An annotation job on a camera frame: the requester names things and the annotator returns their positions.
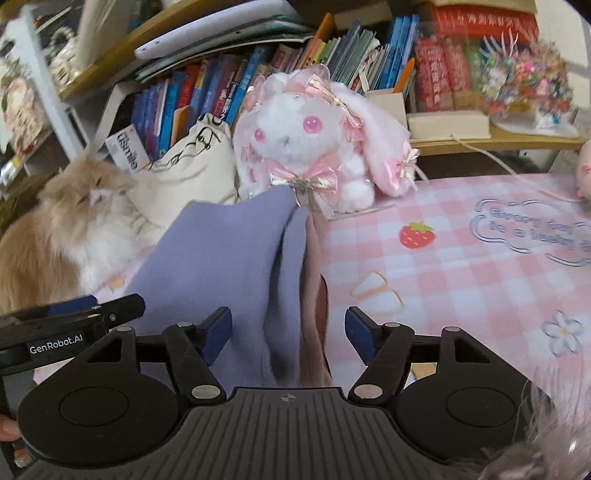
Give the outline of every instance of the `finger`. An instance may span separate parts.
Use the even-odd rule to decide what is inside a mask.
[[[0,414],[0,442],[14,442],[20,437],[17,422]]]
[[[14,463],[17,467],[25,468],[32,461],[33,458],[26,448],[21,448],[20,450],[14,451]]]

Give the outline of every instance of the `stuffed bunny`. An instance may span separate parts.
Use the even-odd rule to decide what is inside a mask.
[[[326,212],[370,208],[375,186],[399,196],[414,185],[417,151],[409,133],[316,65],[293,74],[259,77],[244,100],[234,133],[246,199],[272,185],[313,191]]]
[[[577,197],[591,200],[591,141],[585,143],[581,148],[574,175],[577,185]]]

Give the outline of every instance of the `purple cloth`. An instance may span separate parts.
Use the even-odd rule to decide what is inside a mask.
[[[127,289],[146,302],[144,316],[129,325],[138,335],[157,335],[227,306],[232,338],[212,366],[226,392],[297,387],[309,213],[295,199],[290,188],[275,187],[232,206],[187,205]]]

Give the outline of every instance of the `checkered tablecloth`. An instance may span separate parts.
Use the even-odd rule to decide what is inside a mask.
[[[347,392],[364,369],[345,338],[351,305],[422,335],[461,327],[530,378],[560,367],[566,383],[591,380],[589,214],[538,191],[573,197],[572,178],[522,178],[534,185],[435,180],[390,209],[330,222],[323,274],[336,385]]]

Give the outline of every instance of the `strawberry print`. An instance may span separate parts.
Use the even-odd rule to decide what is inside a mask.
[[[432,244],[435,240],[435,232],[423,222],[410,222],[402,227],[398,237],[403,246],[416,249]]]

